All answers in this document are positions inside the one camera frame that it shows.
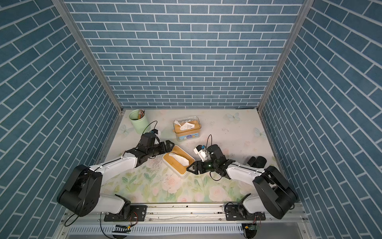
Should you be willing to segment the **white box with bamboo lid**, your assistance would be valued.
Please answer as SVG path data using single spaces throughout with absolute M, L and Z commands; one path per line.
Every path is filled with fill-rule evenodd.
M 185 152 L 183 149 L 181 149 L 179 146 L 175 145 L 173 150 L 171 152 L 165 153 L 163 155 L 163 160 L 169 163 L 171 166 L 173 166 L 177 171 L 180 173 L 185 173 L 187 171 L 188 166 L 182 166 L 179 162 L 177 162 L 173 157 L 169 156 L 169 153 L 176 153 L 178 155 L 181 155 L 189 160 L 190 166 L 192 163 L 195 162 L 195 159 L 190 156 L 187 152 Z

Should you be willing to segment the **white plastic box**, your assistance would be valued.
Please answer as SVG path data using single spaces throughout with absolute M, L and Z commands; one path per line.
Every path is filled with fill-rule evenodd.
M 177 176 L 179 176 L 182 179 L 185 179 L 189 176 L 189 173 L 186 171 L 185 173 L 180 173 L 177 171 L 173 166 L 171 166 L 169 163 L 164 161 L 165 165 L 167 165 Z

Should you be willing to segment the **bamboo lid with slot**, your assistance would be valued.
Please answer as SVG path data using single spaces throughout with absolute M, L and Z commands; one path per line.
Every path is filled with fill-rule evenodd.
M 194 134 L 194 133 L 200 133 L 200 130 L 201 130 L 201 124 L 199 121 L 197 120 L 191 120 L 191 121 L 188 121 L 188 123 L 190 124 L 193 124 L 194 125 L 194 128 L 191 128 L 191 129 L 185 129 L 185 130 L 181 130 L 181 126 L 179 126 L 178 124 L 174 123 L 174 132 L 176 134 L 177 137 L 180 137 L 180 136 L 187 136 L 189 134 Z

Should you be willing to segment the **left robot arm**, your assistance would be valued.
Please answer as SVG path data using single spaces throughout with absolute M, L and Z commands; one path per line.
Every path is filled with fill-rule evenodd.
M 131 202 L 119 195 L 103 194 L 101 186 L 120 173 L 142 165 L 149 158 L 171 152 L 174 146 L 169 140 L 160 141 L 153 132 L 144 133 L 136 147 L 116 159 L 75 167 L 60 190 L 57 202 L 78 217 L 108 213 L 118 221 L 128 220 L 132 215 Z

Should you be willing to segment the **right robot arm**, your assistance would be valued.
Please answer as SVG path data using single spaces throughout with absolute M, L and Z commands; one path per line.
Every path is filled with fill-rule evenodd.
M 241 214 L 267 211 L 274 218 L 282 219 L 298 201 L 294 187 L 276 167 L 266 168 L 267 160 L 264 157 L 252 157 L 248 166 L 226 158 L 217 144 L 208 148 L 199 145 L 194 152 L 201 159 L 190 164 L 188 172 L 195 175 L 215 172 L 222 178 L 254 186 L 257 194 L 248 194 L 239 203 Z

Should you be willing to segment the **green pencil cup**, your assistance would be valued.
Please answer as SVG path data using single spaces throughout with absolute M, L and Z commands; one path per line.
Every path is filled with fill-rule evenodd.
M 138 110 L 132 110 L 128 118 L 130 119 L 134 129 L 138 134 L 143 134 L 146 127 L 149 125 L 148 119 L 144 116 L 142 119 L 138 119 Z

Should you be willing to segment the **bundle of coloured pencils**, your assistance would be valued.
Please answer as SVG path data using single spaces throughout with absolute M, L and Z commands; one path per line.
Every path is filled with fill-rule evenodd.
M 145 110 L 144 109 L 139 109 L 138 110 L 138 119 L 142 119 L 145 116 Z

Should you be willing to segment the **black round knob object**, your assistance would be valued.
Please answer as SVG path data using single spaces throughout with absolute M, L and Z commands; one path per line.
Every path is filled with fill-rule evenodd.
M 266 163 L 267 163 L 266 158 L 262 156 L 257 156 L 257 157 L 253 156 L 247 162 L 249 166 L 254 168 L 264 168 L 266 166 Z

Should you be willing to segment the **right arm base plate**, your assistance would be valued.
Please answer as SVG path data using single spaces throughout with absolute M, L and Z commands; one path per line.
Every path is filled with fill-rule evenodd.
M 249 213 L 241 203 L 226 203 L 224 205 L 224 213 L 227 221 L 266 220 L 264 212 Z

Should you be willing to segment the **aluminium mounting rail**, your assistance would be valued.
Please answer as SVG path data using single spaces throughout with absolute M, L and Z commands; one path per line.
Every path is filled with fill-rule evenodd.
M 147 205 L 145 220 L 140 223 L 224 223 L 224 222 L 247 222 L 253 221 L 227 221 L 224 213 L 226 203 L 160 203 L 160 204 L 142 204 Z M 276 219 L 270 213 L 265 212 L 266 220 L 256 223 L 300 223 L 308 221 L 307 215 L 302 204 L 296 203 L 295 207 L 288 211 L 282 219 Z M 107 213 L 93 212 L 83 217 L 73 216 L 66 213 L 62 222 L 65 225 L 96 224 L 103 220 Z M 136 223 L 136 222 L 107 222 L 109 224 L 117 223 Z

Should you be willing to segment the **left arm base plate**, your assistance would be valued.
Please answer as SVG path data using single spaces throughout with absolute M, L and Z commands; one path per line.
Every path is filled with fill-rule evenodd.
M 130 204 L 125 206 L 119 213 L 107 213 L 105 222 L 143 222 L 146 217 L 148 206 L 142 204 Z

